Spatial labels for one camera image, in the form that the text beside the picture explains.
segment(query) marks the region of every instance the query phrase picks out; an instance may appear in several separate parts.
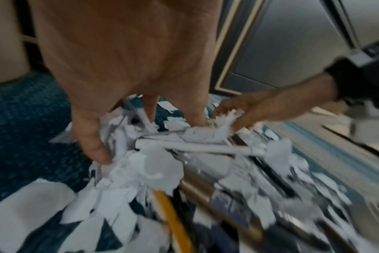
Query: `black wristband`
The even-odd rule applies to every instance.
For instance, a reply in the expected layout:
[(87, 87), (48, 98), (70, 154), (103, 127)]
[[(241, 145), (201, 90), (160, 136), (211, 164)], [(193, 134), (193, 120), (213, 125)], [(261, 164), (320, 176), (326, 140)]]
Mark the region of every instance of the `black wristband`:
[(337, 85), (337, 100), (371, 98), (377, 94), (377, 89), (367, 81), (361, 69), (347, 58), (340, 59), (325, 71), (334, 78)]

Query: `beige container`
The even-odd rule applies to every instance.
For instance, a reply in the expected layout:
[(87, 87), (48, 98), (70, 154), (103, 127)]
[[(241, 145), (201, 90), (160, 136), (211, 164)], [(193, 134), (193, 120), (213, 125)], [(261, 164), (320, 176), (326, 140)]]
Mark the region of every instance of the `beige container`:
[(0, 0), (0, 83), (30, 71), (12, 0)]

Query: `gold trim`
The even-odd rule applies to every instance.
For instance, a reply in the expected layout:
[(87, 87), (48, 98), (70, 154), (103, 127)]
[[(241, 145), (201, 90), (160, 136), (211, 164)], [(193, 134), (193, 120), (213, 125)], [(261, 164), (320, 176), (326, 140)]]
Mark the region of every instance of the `gold trim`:
[(258, 0), (255, 3), (255, 5), (253, 6), (251, 14), (249, 15), (249, 18), (248, 18), (247, 22), (245, 23), (244, 28), (242, 29), (241, 34), (238, 37), (237, 42), (235, 43), (235, 46), (234, 46), (234, 48), (230, 54), (230, 57), (228, 58), (228, 60), (226, 62), (226, 65), (224, 65), (224, 69), (223, 69), (222, 73), (220, 74), (216, 85), (214, 86), (215, 90), (229, 92), (229, 93), (236, 94), (236, 95), (241, 94), (241, 92), (228, 90), (225, 88), (221, 88), (220, 86), (222, 85), (223, 80), (226, 78), (227, 73), (230, 70), (232, 63), (234, 62), (234, 59), (237, 56), (238, 51), (240, 50), (242, 44), (244, 43), (245, 38), (247, 37), (251, 26), (255, 22), (256, 18), (259, 16), (260, 11), (261, 11), (264, 3), (265, 3), (265, 0)]
[(217, 38), (216, 41), (216, 48), (214, 50), (214, 58), (216, 59), (217, 54), (220, 51), (220, 48), (222, 47), (223, 41), (227, 36), (228, 30), (231, 26), (232, 20), (234, 19), (235, 14), (238, 11), (239, 4), (241, 3), (242, 0), (233, 0), (230, 10), (227, 14), (226, 19), (224, 20), (224, 24), (222, 26), (222, 29), (220, 30), (219, 37)]

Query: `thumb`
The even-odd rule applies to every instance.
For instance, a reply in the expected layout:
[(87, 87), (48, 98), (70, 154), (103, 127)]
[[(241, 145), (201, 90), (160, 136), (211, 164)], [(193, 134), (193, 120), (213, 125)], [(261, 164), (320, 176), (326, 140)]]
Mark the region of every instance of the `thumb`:
[(232, 124), (231, 131), (232, 133), (236, 133), (244, 127), (254, 125), (256, 122), (265, 121), (266, 119), (266, 111), (259, 106), (254, 106)]
[(72, 131), (83, 153), (100, 164), (110, 164), (112, 157), (101, 141), (99, 115), (72, 106)]

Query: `pile of torn paper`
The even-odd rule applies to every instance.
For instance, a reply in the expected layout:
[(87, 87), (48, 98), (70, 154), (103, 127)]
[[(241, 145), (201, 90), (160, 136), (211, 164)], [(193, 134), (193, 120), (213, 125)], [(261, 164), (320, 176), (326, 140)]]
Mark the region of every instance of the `pile of torn paper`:
[[(159, 105), (170, 112), (176, 110), (166, 101)], [(144, 120), (146, 116), (143, 109), (135, 109), (135, 113), (141, 119), (137, 125), (131, 124), (134, 114), (121, 108), (101, 119), (101, 139), (110, 149), (113, 163), (99, 166), (94, 162), (89, 168), (89, 183), (77, 194), (62, 183), (38, 179), (0, 202), (0, 252), (17, 252), (31, 232), (63, 209), (61, 224), (79, 224), (65, 239), (58, 253), (94, 252), (104, 222), (123, 245), (113, 252), (166, 252), (170, 248), (171, 232), (166, 223), (152, 219), (157, 211), (150, 210), (152, 205), (148, 203), (147, 189), (172, 195), (184, 176), (183, 164), (159, 145), (134, 150), (136, 140), (147, 138), (177, 143), (227, 145), (227, 137), (231, 135), (230, 126), (241, 112), (232, 111), (210, 120), (211, 126), (208, 128), (190, 128), (185, 119), (168, 117), (164, 122), (165, 127), (175, 132), (169, 134), (157, 133), (155, 125)], [(53, 142), (74, 141), (69, 135), (70, 128), (71, 124)], [(327, 220), (360, 252), (372, 249), (373, 246), (367, 240), (349, 228), (352, 227), (350, 223), (336, 217), (334, 213), (331, 214), (333, 221), (322, 215), (315, 204), (316, 195), (326, 198), (340, 210), (343, 209), (343, 203), (351, 203), (343, 187), (322, 173), (309, 172), (307, 161), (292, 153), (290, 140), (280, 139), (271, 130), (263, 131), (261, 128), (256, 132), (241, 129), (238, 135), (249, 147), (265, 150), (264, 162), (291, 185), (300, 198), (289, 198), (244, 155), (195, 152), (187, 153), (186, 158), (216, 179), (216, 189), (239, 194), (260, 219), (264, 229), (287, 217), (304, 224), (307, 233), (327, 241), (316, 226), (316, 222)], [(132, 211), (129, 204), (134, 199), (146, 210), (146, 217)], [(211, 228), (221, 221), (198, 206), (193, 222)]]

